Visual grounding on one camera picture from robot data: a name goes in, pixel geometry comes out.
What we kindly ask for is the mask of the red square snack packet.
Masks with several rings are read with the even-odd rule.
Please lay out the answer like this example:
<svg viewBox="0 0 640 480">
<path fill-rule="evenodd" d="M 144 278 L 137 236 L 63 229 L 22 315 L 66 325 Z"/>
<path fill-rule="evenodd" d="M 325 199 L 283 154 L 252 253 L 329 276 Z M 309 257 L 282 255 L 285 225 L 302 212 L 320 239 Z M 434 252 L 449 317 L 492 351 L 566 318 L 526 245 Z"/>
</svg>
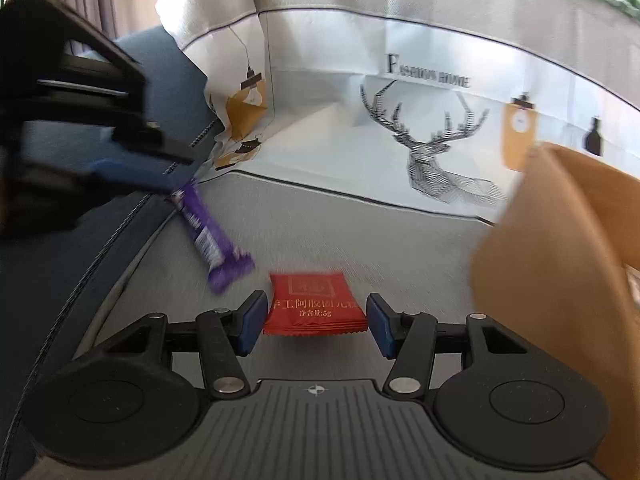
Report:
<svg viewBox="0 0 640 480">
<path fill-rule="evenodd" d="M 343 272 L 271 273 L 270 282 L 265 335 L 334 336 L 368 329 Z"/>
</svg>

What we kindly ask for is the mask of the grey deer print cover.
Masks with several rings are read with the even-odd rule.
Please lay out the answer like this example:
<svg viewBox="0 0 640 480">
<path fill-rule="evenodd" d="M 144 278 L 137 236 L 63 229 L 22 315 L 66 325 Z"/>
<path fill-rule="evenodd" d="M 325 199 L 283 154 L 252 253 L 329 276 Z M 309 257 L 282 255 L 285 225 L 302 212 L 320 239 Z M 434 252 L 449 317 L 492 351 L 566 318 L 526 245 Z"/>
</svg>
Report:
<svg viewBox="0 0 640 480">
<path fill-rule="evenodd" d="M 495 219 L 553 143 L 639 171 L 639 19 L 602 0 L 157 0 L 244 170 Z"/>
</svg>

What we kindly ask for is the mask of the purple chocolate bar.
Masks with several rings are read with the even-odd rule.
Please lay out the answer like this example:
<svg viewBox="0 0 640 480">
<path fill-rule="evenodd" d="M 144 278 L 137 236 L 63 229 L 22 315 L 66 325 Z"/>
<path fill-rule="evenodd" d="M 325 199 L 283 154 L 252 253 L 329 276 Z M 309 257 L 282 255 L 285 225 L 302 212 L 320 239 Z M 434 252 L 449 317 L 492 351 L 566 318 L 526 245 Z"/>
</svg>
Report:
<svg viewBox="0 0 640 480">
<path fill-rule="evenodd" d="M 207 266 L 207 281 L 215 294 L 222 294 L 255 269 L 252 256 L 235 246 L 209 213 L 194 179 L 172 192 L 170 201 L 181 214 L 194 247 Z"/>
</svg>

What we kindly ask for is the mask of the brown cardboard box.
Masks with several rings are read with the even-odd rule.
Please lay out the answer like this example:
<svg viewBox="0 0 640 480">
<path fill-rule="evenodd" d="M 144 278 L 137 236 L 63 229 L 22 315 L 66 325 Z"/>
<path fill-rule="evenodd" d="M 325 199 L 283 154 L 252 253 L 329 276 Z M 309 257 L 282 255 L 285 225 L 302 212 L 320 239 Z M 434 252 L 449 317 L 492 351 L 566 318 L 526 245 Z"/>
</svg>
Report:
<svg viewBox="0 0 640 480">
<path fill-rule="evenodd" d="M 530 152 L 501 219 L 472 259 L 474 302 L 604 394 L 597 466 L 639 475 L 639 181 L 545 143 Z"/>
</svg>

